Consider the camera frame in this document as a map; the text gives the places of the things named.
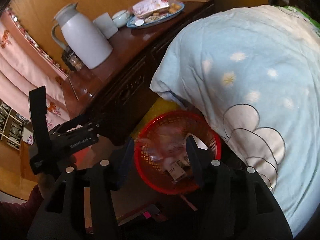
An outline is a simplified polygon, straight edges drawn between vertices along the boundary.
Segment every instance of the light blue blanket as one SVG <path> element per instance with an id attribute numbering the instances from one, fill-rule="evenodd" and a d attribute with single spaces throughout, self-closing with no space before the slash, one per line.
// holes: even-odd
<path id="1" fill-rule="evenodd" d="M 196 106 L 301 231 L 320 202 L 320 37 L 309 20 L 267 5 L 200 19 L 170 44 L 150 88 Z"/>

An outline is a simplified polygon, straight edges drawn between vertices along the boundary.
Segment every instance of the label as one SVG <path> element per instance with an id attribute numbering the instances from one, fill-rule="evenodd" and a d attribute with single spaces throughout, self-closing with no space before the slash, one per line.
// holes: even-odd
<path id="1" fill-rule="evenodd" d="M 183 168 L 179 166 L 176 162 L 172 163 L 167 171 L 170 173 L 171 177 L 176 180 L 179 179 L 181 176 L 186 175 L 186 172 L 184 171 Z"/>

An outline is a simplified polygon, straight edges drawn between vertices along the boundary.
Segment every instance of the wooden table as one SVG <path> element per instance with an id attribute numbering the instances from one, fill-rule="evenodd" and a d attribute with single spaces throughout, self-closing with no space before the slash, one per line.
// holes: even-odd
<path id="1" fill-rule="evenodd" d="M 109 39 L 111 55 L 93 70 L 71 73 L 62 84 L 70 118 L 107 113 L 99 134 L 124 143 L 158 95 L 151 79 L 173 38 L 188 24 L 214 13 L 213 0 L 186 2 L 177 17 L 145 29 L 121 28 Z"/>

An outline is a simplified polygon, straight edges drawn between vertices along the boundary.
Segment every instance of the plastic bag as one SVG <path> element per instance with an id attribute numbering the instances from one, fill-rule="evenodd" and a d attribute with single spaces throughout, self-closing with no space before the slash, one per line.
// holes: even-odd
<path id="1" fill-rule="evenodd" d="M 168 8 L 168 0 L 143 0 L 132 6 L 132 12 L 136 17 L 143 19 L 152 15 L 153 12 Z"/>

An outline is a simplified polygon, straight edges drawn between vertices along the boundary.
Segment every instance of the pink cloth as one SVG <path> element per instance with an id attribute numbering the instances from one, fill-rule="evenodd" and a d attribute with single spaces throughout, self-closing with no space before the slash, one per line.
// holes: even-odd
<path id="1" fill-rule="evenodd" d="M 34 63 L 0 21 L 0 98 L 30 120 L 29 91 L 41 86 L 46 87 L 50 130 L 69 120 L 62 89 Z"/>

